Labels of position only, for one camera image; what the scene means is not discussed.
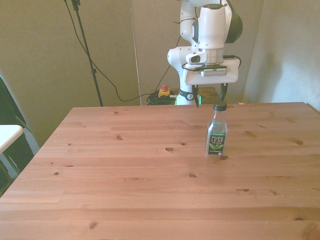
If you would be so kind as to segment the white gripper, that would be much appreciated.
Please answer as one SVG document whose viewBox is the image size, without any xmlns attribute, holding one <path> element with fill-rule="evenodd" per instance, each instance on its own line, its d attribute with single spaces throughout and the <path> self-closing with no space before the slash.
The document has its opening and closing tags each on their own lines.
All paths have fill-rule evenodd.
<svg viewBox="0 0 320 240">
<path fill-rule="evenodd" d="M 199 107 L 199 87 L 198 85 L 221 84 L 220 85 L 220 100 L 224 101 L 227 91 L 227 83 L 235 83 L 239 75 L 239 59 L 225 59 L 222 66 L 226 66 L 224 73 L 221 69 L 205 69 L 205 70 L 184 70 L 184 83 L 192 85 L 192 94 L 196 107 Z"/>
</svg>

